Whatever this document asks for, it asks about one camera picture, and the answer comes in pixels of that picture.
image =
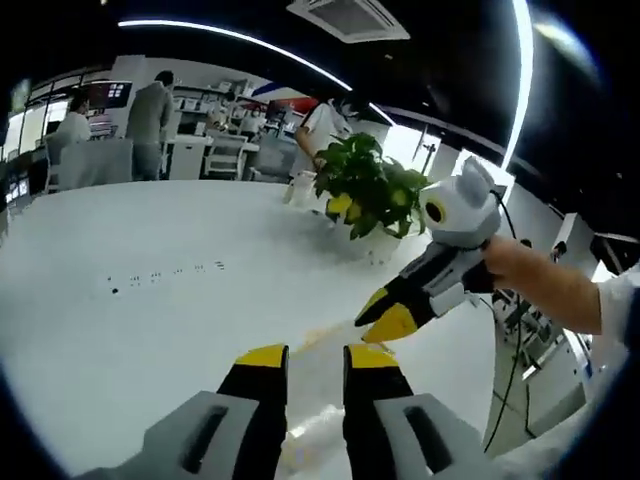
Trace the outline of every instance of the person in white shirt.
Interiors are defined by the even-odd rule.
[[[360,103],[351,96],[316,105],[295,133],[300,151],[289,175],[295,177],[304,170],[321,170],[325,162],[316,155],[335,142],[334,137],[347,138],[353,133],[349,120],[358,116],[359,111]]]
[[[564,328],[601,335],[599,340],[609,343],[606,371],[613,377],[627,355],[623,342],[633,292],[640,287],[638,265],[617,278],[592,283],[582,272],[498,236],[490,241],[484,258],[487,269],[496,275],[496,288],[518,292]],[[540,437],[497,457],[496,464],[509,478],[548,475],[591,419],[604,386],[608,382],[600,382],[596,401]]]
[[[253,141],[260,129],[264,127],[267,120],[262,116],[260,110],[255,109],[242,119],[240,122],[240,135],[245,136],[249,141]]]
[[[69,105],[69,113],[58,125],[56,133],[66,133],[73,143],[88,141],[91,138],[91,128],[86,117],[88,111],[88,93],[86,91],[77,92]]]
[[[207,113],[207,130],[224,132],[229,129],[231,112],[235,108],[236,95],[227,92],[213,102],[211,110]]]

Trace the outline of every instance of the yellow leaf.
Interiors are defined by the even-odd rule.
[[[351,206],[351,197],[346,193],[343,193],[339,197],[334,197],[327,203],[327,211],[329,213],[338,213],[344,215],[347,209]]]

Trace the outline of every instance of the curved led light strip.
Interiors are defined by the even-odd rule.
[[[151,26],[162,26],[162,27],[179,27],[179,28],[191,28],[194,30],[203,30],[205,32],[211,32],[211,33],[218,33],[220,35],[226,35],[228,37],[233,37],[233,38],[237,38],[238,40],[244,40],[246,42],[250,42],[253,43],[255,45],[259,45],[261,47],[264,48],[268,48],[269,50],[272,50],[276,53],[279,53],[280,55],[284,55],[285,57],[288,57],[292,60],[295,60],[298,63],[301,63],[302,65],[304,65],[305,67],[308,67],[316,72],[318,72],[320,75],[323,75],[324,77],[328,78],[329,80],[331,80],[332,82],[340,85],[342,88],[344,88],[346,91],[351,92],[353,90],[353,88],[347,84],[346,82],[343,82],[342,80],[340,80],[338,77],[336,77],[335,75],[332,75],[331,73],[327,72],[326,70],[318,67],[317,65],[311,63],[308,60],[305,60],[302,57],[299,57],[283,48],[277,47],[275,45],[272,45],[270,43],[264,42],[262,40],[259,40],[257,38],[251,37],[249,35],[244,35],[243,33],[238,33],[238,32],[234,32],[232,30],[226,30],[224,28],[220,28],[220,27],[212,27],[210,25],[202,25],[199,23],[191,23],[191,22],[179,22],[179,21],[175,21],[175,20],[127,20],[127,21],[123,21],[123,22],[119,22],[118,26],[121,28],[125,28],[125,27],[151,27]],[[382,118],[384,118],[387,122],[389,122],[391,125],[395,125],[396,123],[391,120],[391,118],[384,113],[380,107],[378,107],[377,105],[374,105],[373,103],[370,103],[369,106],[376,112],[378,113],[378,115],[380,115]]]
[[[531,28],[531,16],[526,0],[513,0],[513,9],[516,14],[518,26],[518,38],[520,41],[520,88],[518,89],[518,104],[516,115],[513,119],[513,128],[507,149],[504,152],[501,168],[506,170],[518,143],[518,137],[524,123],[531,92],[531,79],[533,77],[533,30]]]

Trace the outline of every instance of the person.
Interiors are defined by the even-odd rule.
[[[153,83],[136,92],[126,133],[133,140],[134,180],[158,180],[162,164],[160,133],[173,112],[173,84],[173,72],[164,70]]]
[[[289,175],[293,178],[304,170],[320,171],[325,161],[317,158],[318,152],[334,142],[334,137],[344,139],[353,133],[349,121],[358,116],[361,108],[361,102],[353,96],[316,105],[295,133],[294,138],[300,150]]]
[[[557,265],[515,240],[498,236],[484,250],[484,260],[495,276],[495,288],[518,292],[567,329],[602,335],[609,343],[607,370],[615,372],[622,364],[626,356],[622,343],[627,317],[635,286],[640,286],[638,265],[617,278],[596,284],[578,270]],[[508,475],[547,475],[575,441],[590,418],[591,409],[595,406],[588,404],[537,439],[497,457],[495,462]]]
[[[89,141],[91,128],[86,117],[88,111],[89,94],[85,90],[79,90],[73,96],[69,104],[69,112],[58,125],[56,133],[66,133],[69,136],[69,141],[73,143]]]
[[[213,102],[211,110],[207,113],[207,130],[219,130],[224,132],[229,129],[231,112],[235,108],[236,95],[233,92],[225,93]]]
[[[265,123],[267,121],[260,113],[260,110],[255,109],[240,122],[240,135],[247,137],[252,142]]]
[[[567,244],[561,240],[553,247],[553,250],[551,250],[551,261],[558,263],[565,253],[567,253]]]

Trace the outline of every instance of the ceiling light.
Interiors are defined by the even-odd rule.
[[[547,17],[537,22],[535,29],[573,65],[592,80],[598,81],[598,66],[584,42],[562,20]]]
[[[179,22],[179,21],[175,21],[175,20],[127,20],[127,21],[119,22],[118,26],[121,27],[121,28],[127,28],[127,27],[178,27],[178,28],[190,28],[190,29],[193,29],[193,30],[203,30],[205,32],[218,33],[220,35],[226,35],[228,37],[237,38],[238,40],[244,40],[245,42],[250,42],[250,43],[253,43],[255,45],[259,45],[261,47],[268,48],[269,50],[272,50],[272,51],[274,51],[276,53],[279,53],[280,55],[284,55],[285,57],[288,57],[288,58],[290,58],[292,60],[295,60],[298,63],[301,63],[305,67],[309,67],[310,69],[318,72],[320,75],[323,75],[324,77],[328,78],[332,82],[340,85],[342,88],[344,88],[348,92],[351,92],[353,90],[353,88],[350,85],[348,85],[347,83],[343,82],[342,80],[340,80],[335,75],[332,75],[331,73],[327,72],[323,68],[320,68],[319,66],[311,63],[310,61],[305,60],[304,58],[299,57],[298,55],[295,55],[295,54],[285,50],[284,48],[280,48],[280,47],[278,47],[276,45],[272,45],[270,43],[267,43],[267,42],[265,42],[263,40],[255,38],[255,37],[251,37],[249,35],[245,35],[244,33],[234,32],[233,30],[227,30],[227,29],[220,28],[220,27],[213,27],[211,25],[202,25],[200,23]],[[378,115],[380,115],[382,118],[384,118],[391,125],[395,125],[396,124],[396,122],[391,120],[391,118],[386,113],[384,113],[380,109],[380,107],[378,107],[377,105],[374,105],[373,103],[370,103],[369,107],[371,107],[371,109],[373,111],[375,111]]]
[[[516,149],[518,137],[522,131],[524,116],[529,104],[529,92],[531,91],[531,79],[533,77],[533,31],[531,29],[531,16],[526,0],[512,0],[516,14],[518,38],[520,41],[520,87],[518,88],[518,104],[513,119],[513,127],[509,136],[509,143],[504,152],[501,168],[506,170]]]

